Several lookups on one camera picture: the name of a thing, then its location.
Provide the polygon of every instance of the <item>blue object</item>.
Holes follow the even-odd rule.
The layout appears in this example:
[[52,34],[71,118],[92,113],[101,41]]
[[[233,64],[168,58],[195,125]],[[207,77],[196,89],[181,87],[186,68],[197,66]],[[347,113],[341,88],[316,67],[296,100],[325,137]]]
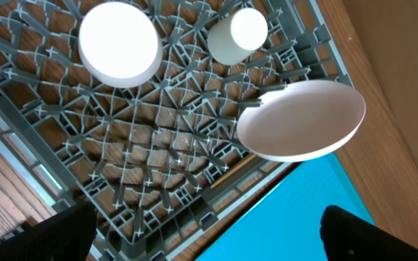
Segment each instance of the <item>blue object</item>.
[[333,154],[299,165],[198,258],[327,260],[320,220],[331,204],[374,224]]

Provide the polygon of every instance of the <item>wooden surface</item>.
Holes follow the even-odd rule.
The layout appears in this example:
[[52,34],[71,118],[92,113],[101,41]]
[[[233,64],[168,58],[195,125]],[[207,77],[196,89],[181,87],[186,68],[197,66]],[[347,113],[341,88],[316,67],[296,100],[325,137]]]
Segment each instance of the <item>wooden surface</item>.
[[418,167],[418,1],[345,1]]
[[[418,171],[414,161],[401,138],[342,0],[318,2],[353,83],[368,105],[361,129],[337,155],[377,226],[418,247]],[[10,167],[2,166],[0,163],[0,236],[27,216],[49,216],[47,210],[42,210],[44,207],[33,201],[34,195],[27,194],[30,190],[26,186],[24,188],[20,182],[17,186],[13,185],[16,176],[11,174]],[[209,230],[182,252],[178,260],[194,259],[262,193],[259,191],[244,209],[237,209]]]

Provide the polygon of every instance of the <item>wooden table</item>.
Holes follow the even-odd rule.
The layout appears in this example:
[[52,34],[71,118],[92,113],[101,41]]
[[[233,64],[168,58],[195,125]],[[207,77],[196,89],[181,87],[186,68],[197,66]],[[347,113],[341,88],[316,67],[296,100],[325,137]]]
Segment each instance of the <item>wooden table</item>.
[[[376,225],[418,248],[418,171],[342,0],[318,0],[318,3],[354,86],[367,103],[367,116],[363,125],[352,141],[337,151],[337,156]],[[2,220],[11,219],[11,222],[2,224],[14,226],[29,215],[39,215],[39,219],[50,215],[50,211],[45,210],[45,206],[41,206],[38,200],[30,199],[32,196],[35,198],[30,195],[31,192],[24,192],[28,189],[25,185],[19,185],[19,181],[11,178],[14,173],[3,170],[0,167],[0,172],[4,172],[10,182],[0,183],[0,195],[4,198],[4,202],[0,202],[0,224]],[[269,184],[252,196],[246,204],[211,228],[176,259],[194,259],[271,186]],[[13,195],[22,195],[31,203],[18,202],[12,198]],[[0,229],[0,236],[7,229]]]

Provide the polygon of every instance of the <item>blue cutting board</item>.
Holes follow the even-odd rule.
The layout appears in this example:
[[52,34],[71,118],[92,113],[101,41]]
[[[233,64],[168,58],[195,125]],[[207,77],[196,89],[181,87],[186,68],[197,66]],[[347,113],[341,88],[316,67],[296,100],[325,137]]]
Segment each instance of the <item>blue cutting board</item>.
[[338,159],[328,154],[299,165],[198,260],[327,260],[319,229],[331,204],[373,224]]

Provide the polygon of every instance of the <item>blue mat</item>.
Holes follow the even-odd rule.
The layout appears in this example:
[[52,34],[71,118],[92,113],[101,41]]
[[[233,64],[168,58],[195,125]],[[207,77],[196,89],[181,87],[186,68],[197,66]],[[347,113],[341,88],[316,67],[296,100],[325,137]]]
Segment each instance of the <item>blue mat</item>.
[[373,224],[333,154],[302,163],[198,258],[327,260],[320,220],[331,204]]

